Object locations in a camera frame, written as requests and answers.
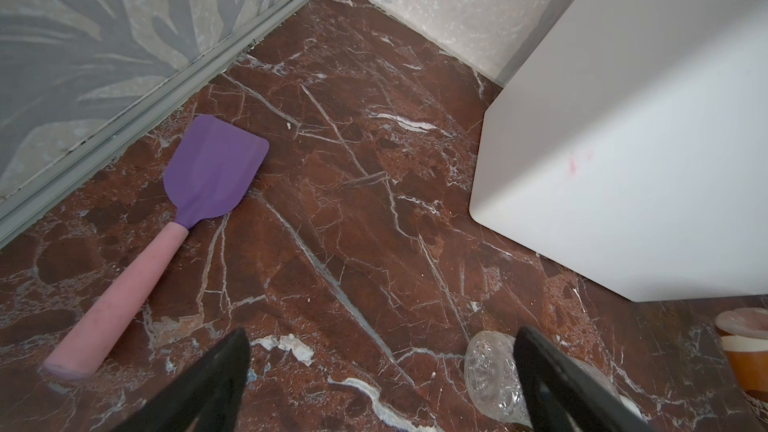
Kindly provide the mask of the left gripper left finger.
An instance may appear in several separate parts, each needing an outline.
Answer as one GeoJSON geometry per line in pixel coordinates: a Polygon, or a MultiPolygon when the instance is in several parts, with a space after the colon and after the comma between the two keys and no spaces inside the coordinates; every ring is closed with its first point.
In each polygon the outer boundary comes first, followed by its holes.
{"type": "Polygon", "coordinates": [[[247,335],[235,329],[115,429],[232,431],[249,364],[247,335]]]}

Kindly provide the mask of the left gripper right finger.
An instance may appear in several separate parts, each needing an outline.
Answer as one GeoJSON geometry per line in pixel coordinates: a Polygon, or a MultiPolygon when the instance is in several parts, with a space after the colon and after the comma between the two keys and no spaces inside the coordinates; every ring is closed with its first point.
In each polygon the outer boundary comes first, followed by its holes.
{"type": "Polygon", "coordinates": [[[535,431],[650,431],[537,329],[520,328],[514,360],[535,431]]]}

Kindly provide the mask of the clear bottle white cap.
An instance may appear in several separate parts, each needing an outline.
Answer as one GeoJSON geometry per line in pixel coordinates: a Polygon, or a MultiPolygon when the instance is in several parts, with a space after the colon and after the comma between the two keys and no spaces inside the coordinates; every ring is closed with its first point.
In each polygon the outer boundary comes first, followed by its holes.
{"type": "MultiPolygon", "coordinates": [[[[500,332],[481,331],[476,334],[465,354],[465,384],[473,404],[481,413],[503,423],[523,425],[533,430],[513,356],[515,342],[516,336],[500,332]]],[[[605,374],[583,361],[569,358],[647,423],[637,407],[618,393],[605,374]]]]}

